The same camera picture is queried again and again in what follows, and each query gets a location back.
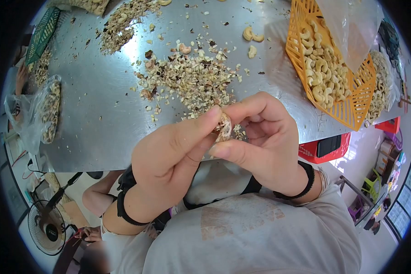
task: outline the hair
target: hair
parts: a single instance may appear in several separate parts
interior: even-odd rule
[[[390,208],[391,199],[389,197],[385,198],[383,205],[384,205],[384,212],[386,212]]]
[[[81,268],[79,269],[78,274],[103,274],[99,270],[97,260],[95,260],[94,250],[86,249],[79,264],[81,265]]]
[[[379,225],[378,225],[376,228],[372,229],[373,235],[376,235],[376,233],[378,233],[378,231],[379,231],[379,229],[380,229],[380,221],[378,221],[377,223],[378,223]]]

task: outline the green plastic basket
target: green plastic basket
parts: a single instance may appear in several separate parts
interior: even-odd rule
[[[50,37],[55,32],[61,10],[56,7],[48,8],[32,35],[26,54],[26,66],[38,61],[44,52]]]

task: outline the fan grille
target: fan grille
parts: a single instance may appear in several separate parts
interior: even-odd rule
[[[31,206],[27,224],[32,240],[39,250],[47,255],[59,254],[65,245],[64,220],[59,210],[54,207],[47,217],[41,217],[41,211],[49,201],[39,200]]]

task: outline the fingernail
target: fingernail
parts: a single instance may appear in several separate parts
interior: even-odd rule
[[[220,111],[220,107],[218,105],[214,105],[211,109],[209,109],[205,115],[207,117],[215,117]]]
[[[226,159],[230,156],[230,147],[226,146],[224,143],[216,144],[212,146],[208,153],[214,157]]]

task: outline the green plastic chair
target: green plastic chair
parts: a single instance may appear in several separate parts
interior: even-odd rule
[[[379,191],[381,189],[381,183],[382,183],[382,178],[380,177],[379,173],[376,171],[376,169],[373,168],[373,172],[376,174],[377,178],[374,181],[370,181],[370,179],[365,178],[364,181],[368,184],[368,186],[370,187],[370,190],[361,188],[361,190],[370,193],[370,196],[373,198],[373,201],[375,202],[379,196]],[[376,190],[374,189],[374,184],[379,182],[379,189],[376,192]]]

